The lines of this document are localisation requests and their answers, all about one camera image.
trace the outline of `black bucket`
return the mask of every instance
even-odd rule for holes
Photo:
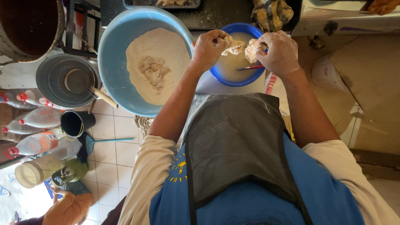
[[[61,129],[71,137],[79,137],[84,131],[94,126],[96,118],[87,111],[64,111],[61,114]]]

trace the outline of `chicken piece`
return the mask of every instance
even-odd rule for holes
[[[246,47],[246,49],[244,49],[247,61],[249,61],[250,63],[257,62],[256,52],[258,51],[259,48],[261,48],[264,51],[268,47],[265,43],[257,44],[257,39],[251,39],[249,41],[249,45]]]
[[[158,0],[156,6],[162,3],[162,6],[182,6],[186,0]]]
[[[383,16],[391,13],[398,5],[400,5],[400,0],[375,0],[368,7],[368,11]]]
[[[221,55],[227,56],[228,52],[237,55],[242,52],[242,48],[244,46],[244,42],[240,40],[233,40],[231,36],[226,36],[225,38],[217,38],[217,44],[221,44],[222,42],[226,42],[229,48],[222,52]]]
[[[139,62],[140,71],[150,81],[153,88],[162,90],[164,88],[164,76],[171,70],[168,66],[164,66],[165,60],[162,58],[153,58],[144,56]]]

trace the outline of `blue plastic basin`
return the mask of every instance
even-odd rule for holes
[[[233,23],[229,24],[225,27],[223,27],[221,30],[227,32],[228,34],[231,34],[233,32],[243,32],[247,33],[253,36],[253,38],[258,39],[263,35],[263,32],[260,31],[257,27],[247,24],[247,23]],[[253,83],[255,80],[257,80],[265,71],[265,68],[259,68],[259,69],[254,69],[254,73],[251,77],[247,78],[246,80],[242,81],[229,81],[224,79],[221,75],[218,74],[215,66],[213,66],[210,69],[211,74],[217,79],[219,82],[221,82],[224,85],[232,86],[232,87],[240,87],[244,85],[248,85],[250,83]]]
[[[185,42],[190,58],[193,37],[185,25],[169,12],[150,6],[129,9],[108,25],[100,41],[98,65],[101,80],[120,107],[136,115],[155,117],[161,105],[146,102],[129,79],[126,49],[140,35],[157,28],[177,33]]]

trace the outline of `black apron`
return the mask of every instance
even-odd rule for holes
[[[286,160],[284,131],[274,96],[196,94],[184,128],[191,224],[196,209],[239,181],[295,204],[312,224]]]

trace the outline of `light blue basin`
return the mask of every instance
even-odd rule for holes
[[[98,65],[101,80],[120,107],[140,116],[155,117],[161,105],[146,102],[129,79],[125,51],[140,35],[157,28],[177,33],[185,42],[190,58],[193,37],[185,25],[169,12],[150,6],[129,9],[108,25],[100,41]]]

